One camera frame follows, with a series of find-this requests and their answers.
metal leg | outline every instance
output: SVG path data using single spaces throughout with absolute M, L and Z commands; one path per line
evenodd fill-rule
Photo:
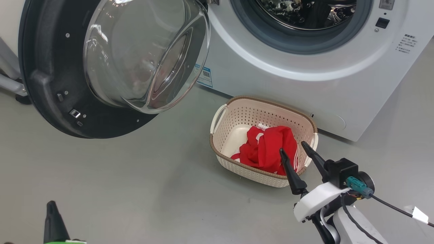
M 24 85 L 13 79 L 9 79 L 6 76 L 0 75 L 0 88 L 11 91 L 20 96 L 27 96 Z
M 11 79 L 20 78 L 20 63 L 18 57 L 0 37 L 0 69 Z

white washing machine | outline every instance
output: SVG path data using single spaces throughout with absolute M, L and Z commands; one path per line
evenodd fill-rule
M 357 141 L 434 34 L 434 1 L 201 2 L 207 11 L 196 0 L 25 0 L 0 37 L 13 46 L 20 22 L 27 93 L 69 135 L 134 131 L 198 81 Z

red clothing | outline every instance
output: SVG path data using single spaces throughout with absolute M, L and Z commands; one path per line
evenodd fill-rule
M 287 153 L 291 166 L 298 169 L 298 146 L 291 128 L 277 126 L 265 131 L 256 127 L 247 132 L 247 143 L 240 147 L 240 152 L 231 158 L 239 159 L 242 164 L 264 170 L 266 172 L 286 175 L 281 163 L 279 150 Z

floor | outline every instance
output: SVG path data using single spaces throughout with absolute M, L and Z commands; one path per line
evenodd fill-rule
M 317 151 L 359 164 L 376 195 L 434 217 L 432 41 L 358 142 L 321 134 Z M 289 188 L 227 171 L 209 125 L 227 98 L 195 87 L 134 133 L 86 140 L 60 133 L 32 106 L 0 92 L 0 243 L 41 243 L 55 200 L 69 234 L 89 243 L 321 243 L 297 223 Z M 310 167 L 309 190 L 320 184 Z M 389 243 L 433 243 L 434 229 L 374 200 L 356 206 Z

plastic basket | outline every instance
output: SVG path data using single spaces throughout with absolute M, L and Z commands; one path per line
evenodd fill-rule
M 299 147 L 297 174 L 304 173 L 312 159 L 307 157 L 300 143 L 306 141 L 316 150 L 318 145 L 316 125 L 308 116 L 273 102 L 248 96 L 238 96 L 229 100 L 214 115 L 210 129 L 211 148 L 220 164 L 238 175 L 273 187 L 288 186 L 286 176 L 252 168 L 230 158 L 242 144 L 246 143 L 247 131 L 250 127 L 258 124 L 268 127 L 284 125 L 292 129 Z

